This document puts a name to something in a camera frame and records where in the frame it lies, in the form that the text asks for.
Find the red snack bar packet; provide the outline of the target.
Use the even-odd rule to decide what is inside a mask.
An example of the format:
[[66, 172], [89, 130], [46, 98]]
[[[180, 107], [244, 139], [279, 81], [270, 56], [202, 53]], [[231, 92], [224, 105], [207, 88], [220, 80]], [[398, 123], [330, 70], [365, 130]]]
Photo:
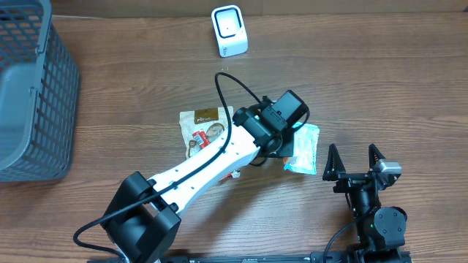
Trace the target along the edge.
[[208, 135], [202, 129], [194, 132], [192, 136], [201, 149], [204, 149], [206, 146], [208, 146], [211, 143], [208, 138]]

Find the beige brown snack pouch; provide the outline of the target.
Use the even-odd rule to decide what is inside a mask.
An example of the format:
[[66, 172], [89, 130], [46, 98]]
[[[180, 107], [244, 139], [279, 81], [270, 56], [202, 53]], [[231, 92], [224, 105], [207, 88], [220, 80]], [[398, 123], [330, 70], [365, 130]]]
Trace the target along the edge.
[[225, 131], [228, 120], [223, 107], [212, 107], [180, 112], [179, 125], [186, 146], [186, 158], [189, 159], [201, 150], [192, 134], [202, 129], [213, 142]]

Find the teal orange snack packet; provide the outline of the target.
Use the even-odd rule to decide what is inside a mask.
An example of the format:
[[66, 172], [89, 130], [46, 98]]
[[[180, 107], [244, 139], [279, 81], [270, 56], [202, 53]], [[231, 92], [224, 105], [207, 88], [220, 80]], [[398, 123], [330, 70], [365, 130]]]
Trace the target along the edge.
[[320, 129], [314, 124], [305, 124], [293, 135], [293, 155], [284, 158], [284, 170], [316, 175], [317, 143]]

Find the grey plastic mesh basket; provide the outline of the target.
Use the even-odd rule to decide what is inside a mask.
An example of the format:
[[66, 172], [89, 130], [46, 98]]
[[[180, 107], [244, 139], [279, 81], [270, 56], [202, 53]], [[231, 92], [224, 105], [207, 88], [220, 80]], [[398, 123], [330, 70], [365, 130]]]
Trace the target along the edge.
[[72, 164], [81, 77], [46, 0], [1, 2], [1, 181], [55, 180]]

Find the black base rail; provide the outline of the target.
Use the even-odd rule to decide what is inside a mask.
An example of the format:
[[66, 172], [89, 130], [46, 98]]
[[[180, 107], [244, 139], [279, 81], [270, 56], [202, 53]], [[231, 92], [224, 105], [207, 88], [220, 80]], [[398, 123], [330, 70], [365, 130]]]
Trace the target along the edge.
[[[283, 255], [283, 256], [219, 256], [219, 257], [192, 257], [188, 256], [166, 256], [159, 259], [161, 263], [323, 263], [323, 252], [313, 251], [307, 255]], [[327, 263], [346, 263], [358, 262], [351, 260], [348, 255], [343, 252], [328, 252], [326, 256]], [[385, 259], [377, 260], [371, 258], [367, 262], [403, 262], [412, 263], [409, 252], [402, 252], [401, 259]]]

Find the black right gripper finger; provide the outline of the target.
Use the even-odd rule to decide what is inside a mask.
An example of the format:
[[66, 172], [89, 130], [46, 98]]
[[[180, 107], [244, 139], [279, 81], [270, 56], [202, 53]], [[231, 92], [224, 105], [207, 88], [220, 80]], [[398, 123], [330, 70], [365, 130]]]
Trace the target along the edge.
[[380, 165], [385, 157], [380, 153], [375, 144], [369, 146], [369, 169], [380, 170]]
[[337, 181], [340, 180], [345, 173], [346, 169], [344, 168], [336, 145], [329, 145], [327, 163], [322, 179], [325, 181]]

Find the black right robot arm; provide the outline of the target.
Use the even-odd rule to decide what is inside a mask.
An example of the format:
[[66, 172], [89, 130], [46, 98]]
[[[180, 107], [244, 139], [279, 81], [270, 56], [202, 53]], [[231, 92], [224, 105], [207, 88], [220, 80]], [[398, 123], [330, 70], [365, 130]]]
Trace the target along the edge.
[[[379, 192], [391, 187], [401, 176], [402, 166], [385, 158], [377, 146], [369, 146], [369, 170], [348, 173], [338, 149], [331, 144], [322, 179], [334, 182], [333, 191], [345, 195], [353, 221], [341, 228], [325, 247], [324, 262], [410, 262], [408, 253], [400, 247], [405, 244], [407, 214], [396, 206], [383, 207]], [[330, 249], [339, 235], [355, 227], [358, 242], [331, 259]]]

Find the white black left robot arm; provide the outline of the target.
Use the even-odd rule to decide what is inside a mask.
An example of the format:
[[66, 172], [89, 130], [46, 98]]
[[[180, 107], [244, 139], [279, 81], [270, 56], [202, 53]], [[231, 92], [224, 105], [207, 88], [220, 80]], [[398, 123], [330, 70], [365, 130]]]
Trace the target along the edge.
[[123, 262], [161, 259], [186, 208], [228, 173], [281, 150], [293, 138], [294, 124], [308, 114], [278, 104], [242, 107], [230, 127], [193, 157], [149, 179], [139, 172], [129, 175], [100, 224]]

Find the white barcode scanner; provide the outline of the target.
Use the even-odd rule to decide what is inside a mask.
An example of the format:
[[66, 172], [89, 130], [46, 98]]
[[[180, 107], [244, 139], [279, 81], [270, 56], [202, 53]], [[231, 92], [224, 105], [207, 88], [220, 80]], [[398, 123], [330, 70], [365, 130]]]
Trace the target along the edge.
[[237, 5], [217, 7], [211, 13], [211, 20], [222, 58], [240, 55], [248, 50], [246, 27]]

